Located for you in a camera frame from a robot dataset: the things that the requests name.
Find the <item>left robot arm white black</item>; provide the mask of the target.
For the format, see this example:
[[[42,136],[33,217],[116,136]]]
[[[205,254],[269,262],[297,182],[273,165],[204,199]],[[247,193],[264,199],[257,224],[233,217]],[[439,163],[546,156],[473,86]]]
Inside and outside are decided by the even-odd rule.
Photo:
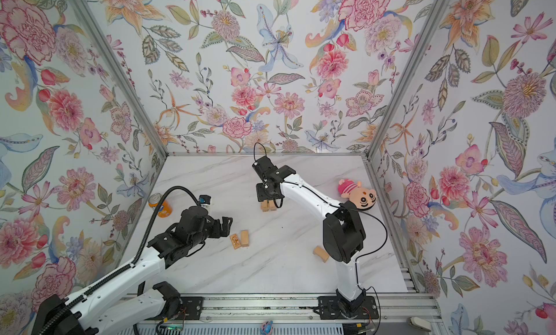
[[[123,297],[146,280],[160,275],[183,258],[202,249],[208,239],[230,235],[233,219],[214,219],[208,210],[192,206],[180,221],[155,236],[143,252],[80,292],[53,295],[43,301],[33,334],[116,334],[150,318],[169,320],[187,309],[182,296],[167,281],[160,281],[133,299]]]

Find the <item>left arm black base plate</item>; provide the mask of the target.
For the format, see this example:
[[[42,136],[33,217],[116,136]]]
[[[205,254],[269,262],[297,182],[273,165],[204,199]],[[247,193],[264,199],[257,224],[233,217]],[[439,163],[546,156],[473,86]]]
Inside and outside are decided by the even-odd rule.
[[[203,297],[174,297],[164,303],[162,312],[155,319],[159,321],[199,321],[203,304]]]

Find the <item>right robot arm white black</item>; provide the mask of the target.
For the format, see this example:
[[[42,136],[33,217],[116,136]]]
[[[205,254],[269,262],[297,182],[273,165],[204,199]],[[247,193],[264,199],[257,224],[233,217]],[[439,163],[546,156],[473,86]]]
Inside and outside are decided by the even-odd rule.
[[[261,182],[256,185],[260,203],[265,200],[293,200],[322,224],[322,246],[336,261],[336,308],[353,318],[366,293],[356,276],[354,257],[363,249],[366,232],[359,211],[350,200],[342,203],[326,196],[304,181],[291,167],[277,167],[262,156],[252,165]]]

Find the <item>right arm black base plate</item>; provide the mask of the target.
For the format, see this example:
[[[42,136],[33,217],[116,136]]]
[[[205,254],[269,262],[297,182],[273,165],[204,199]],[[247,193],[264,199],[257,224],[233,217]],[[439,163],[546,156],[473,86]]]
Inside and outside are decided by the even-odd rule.
[[[317,298],[317,314],[321,320],[378,320],[379,307],[374,297],[361,295],[347,301],[341,296],[320,296]]]

